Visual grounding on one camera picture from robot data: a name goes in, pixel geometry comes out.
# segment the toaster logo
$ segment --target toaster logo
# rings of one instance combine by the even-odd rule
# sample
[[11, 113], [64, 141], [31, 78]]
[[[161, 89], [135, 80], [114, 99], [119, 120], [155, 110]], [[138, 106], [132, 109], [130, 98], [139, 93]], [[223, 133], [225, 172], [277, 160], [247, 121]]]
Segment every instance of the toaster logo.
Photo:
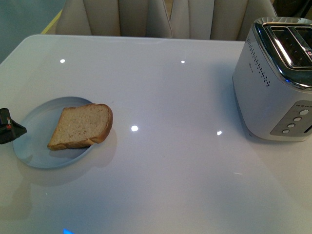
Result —
[[252, 64], [249, 63], [249, 67], [250, 67], [250, 70], [252, 71], [252, 73], [254, 73], [253, 69], [252, 69]]

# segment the toaster control panel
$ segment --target toaster control panel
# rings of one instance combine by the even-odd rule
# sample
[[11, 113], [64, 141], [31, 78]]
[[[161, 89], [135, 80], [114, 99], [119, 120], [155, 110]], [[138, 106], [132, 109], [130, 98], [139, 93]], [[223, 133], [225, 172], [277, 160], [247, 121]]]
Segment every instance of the toaster control panel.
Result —
[[312, 101], [296, 102], [270, 132], [283, 137], [306, 137], [312, 133]]

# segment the toaster vent holes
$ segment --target toaster vent holes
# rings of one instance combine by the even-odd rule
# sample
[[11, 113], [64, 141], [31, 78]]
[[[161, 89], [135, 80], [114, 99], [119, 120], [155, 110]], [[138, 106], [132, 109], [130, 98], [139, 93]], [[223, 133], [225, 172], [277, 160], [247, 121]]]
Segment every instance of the toaster vent holes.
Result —
[[251, 41], [250, 41], [250, 37], [247, 37], [246, 42], [248, 44], [249, 51], [253, 57], [253, 61], [257, 67], [257, 71], [259, 72], [259, 74], [261, 75], [261, 78], [263, 79], [263, 83], [267, 87], [269, 87], [270, 81], [268, 80], [268, 76], [265, 75], [265, 72], [263, 71], [263, 68], [261, 67], [261, 63], [259, 62], [259, 59], [258, 59], [257, 55], [255, 54], [254, 47], [252, 46]]

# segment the blue light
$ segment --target blue light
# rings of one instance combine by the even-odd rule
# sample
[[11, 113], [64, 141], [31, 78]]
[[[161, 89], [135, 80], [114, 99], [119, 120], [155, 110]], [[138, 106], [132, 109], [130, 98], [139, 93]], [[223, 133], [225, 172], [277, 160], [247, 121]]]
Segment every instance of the blue light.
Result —
[[75, 234], [75, 233], [72, 233], [72, 232], [70, 232], [69, 230], [67, 230], [67, 229], [63, 229], [63, 234]]

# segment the bread crust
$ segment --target bread crust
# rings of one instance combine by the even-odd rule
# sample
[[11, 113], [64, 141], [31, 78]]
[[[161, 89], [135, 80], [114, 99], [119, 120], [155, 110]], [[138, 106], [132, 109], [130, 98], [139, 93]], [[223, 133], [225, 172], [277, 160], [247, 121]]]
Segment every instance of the bread crust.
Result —
[[[113, 126], [113, 112], [111, 110], [111, 108], [105, 104], [87, 104], [87, 105], [101, 105], [101, 106], [105, 106], [105, 108], [107, 108], [108, 110], [108, 120], [106, 122], [106, 125], [103, 129], [103, 131], [98, 135], [98, 136], [94, 136], [92, 138], [86, 139], [86, 140], [82, 140], [82, 141], [72, 141], [72, 142], [67, 142], [67, 143], [59, 143], [59, 144], [51, 144], [49, 142], [48, 144], [48, 148], [50, 150], [63, 150], [63, 149], [71, 149], [71, 148], [84, 148], [84, 147], [88, 147], [93, 145], [94, 143], [102, 143], [107, 136], [109, 135], [109, 132]], [[55, 131], [53, 132], [53, 135], [51, 137], [51, 139], [55, 136], [57, 132], [57, 127], [55, 129]]]

